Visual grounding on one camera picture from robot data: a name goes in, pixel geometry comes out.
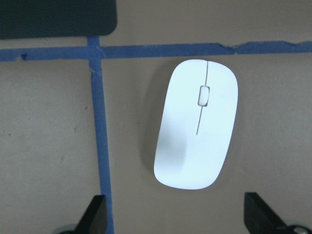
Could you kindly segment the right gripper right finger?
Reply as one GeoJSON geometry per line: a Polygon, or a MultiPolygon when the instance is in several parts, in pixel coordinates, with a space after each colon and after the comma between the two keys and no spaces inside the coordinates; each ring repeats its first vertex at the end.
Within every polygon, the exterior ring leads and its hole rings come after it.
{"type": "Polygon", "coordinates": [[[255,192],[244,195],[244,224],[251,234],[298,234],[299,226],[288,226],[255,192]]]}

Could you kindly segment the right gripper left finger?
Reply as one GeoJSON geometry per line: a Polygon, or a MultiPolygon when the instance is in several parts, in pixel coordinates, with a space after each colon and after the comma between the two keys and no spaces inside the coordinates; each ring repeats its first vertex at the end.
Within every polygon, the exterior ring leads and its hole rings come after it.
{"type": "Polygon", "coordinates": [[[106,197],[96,195],[76,226],[75,234],[104,234],[108,226],[106,197]]]}

